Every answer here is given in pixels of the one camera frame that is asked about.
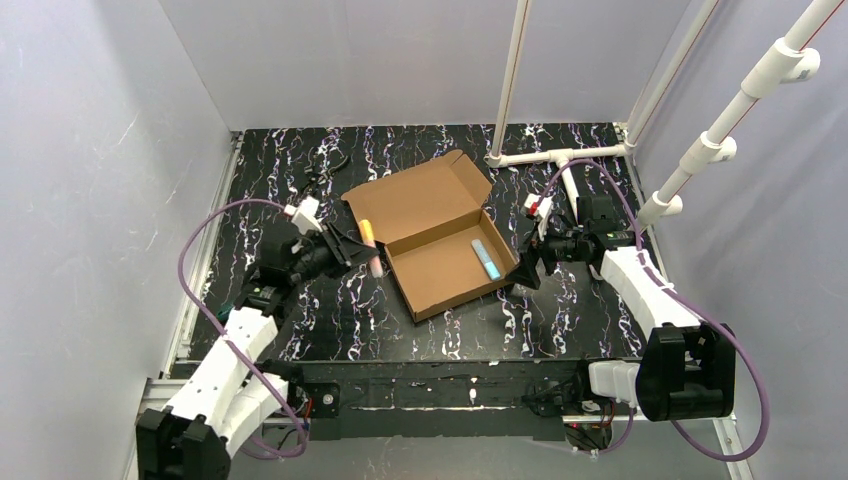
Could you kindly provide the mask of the orange pink marker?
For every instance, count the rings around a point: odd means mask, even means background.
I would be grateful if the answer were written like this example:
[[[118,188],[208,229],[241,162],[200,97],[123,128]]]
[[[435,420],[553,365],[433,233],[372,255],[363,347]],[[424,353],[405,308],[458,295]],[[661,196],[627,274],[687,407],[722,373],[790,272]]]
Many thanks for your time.
[[[382,278],[384,276],[384,270],[379,258],[379,250],[372,224],[369,220],[363,219],[358,222],[358,228],[362,243],[372,249],[372,256],[368,260],[369,271],[374,278]]]

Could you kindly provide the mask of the light blue marker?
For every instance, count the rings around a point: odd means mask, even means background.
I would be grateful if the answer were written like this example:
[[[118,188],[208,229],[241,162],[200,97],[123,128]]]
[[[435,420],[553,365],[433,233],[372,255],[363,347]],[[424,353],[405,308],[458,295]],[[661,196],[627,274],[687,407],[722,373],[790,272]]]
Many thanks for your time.
[[[471,246],[489,279],[491,281],[500,280],[502,274],[483,242],[480,239],[474,239],[471,241]]]

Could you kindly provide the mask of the brown cardboard box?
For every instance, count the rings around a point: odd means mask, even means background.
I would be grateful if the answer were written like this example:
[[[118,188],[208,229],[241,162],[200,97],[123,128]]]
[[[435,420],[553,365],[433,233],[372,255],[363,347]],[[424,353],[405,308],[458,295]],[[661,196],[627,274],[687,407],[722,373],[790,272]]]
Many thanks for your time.
[[[355,220],[371,222],[414,322],[508,286],[518,260],[484,210],[492,184],[452,150],[343,194]],[[471,241],[480,239],[502,278],[491,281]]]

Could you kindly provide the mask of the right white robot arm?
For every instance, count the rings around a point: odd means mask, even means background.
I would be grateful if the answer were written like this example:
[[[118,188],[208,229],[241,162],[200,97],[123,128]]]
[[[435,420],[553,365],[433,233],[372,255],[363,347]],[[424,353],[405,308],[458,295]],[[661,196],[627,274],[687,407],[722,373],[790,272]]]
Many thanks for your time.
[[[579,367],[572,398],[609,398],[639,408],[651,421],[729,415],[734,405],[736,352],[730,341],[671,297],[667,284],[636,234],[615,219],[608,196],[578,200],[578,222],[550,226],[552,202],[527,196],[523,213],[534,230],[519,249],[507,280],[541,285],[539,269],[553,274],[560,263],[584,263],[624,301],[647,338],[640,360],[588,361]]]

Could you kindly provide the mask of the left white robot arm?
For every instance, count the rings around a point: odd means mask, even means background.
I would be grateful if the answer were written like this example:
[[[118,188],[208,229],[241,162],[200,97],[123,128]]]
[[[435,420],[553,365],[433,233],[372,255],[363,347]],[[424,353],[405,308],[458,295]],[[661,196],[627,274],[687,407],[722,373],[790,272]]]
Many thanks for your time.
[[[137,469],[142,479],[226,479],[232,459],[272,414],[279,400],[301,389],[301,367],[260,361],[299,287],[320,276],[340,278],[378,250],[332,224],[286,241],[262,243],[260,254],[214,343],[189,380],[136,423]]]

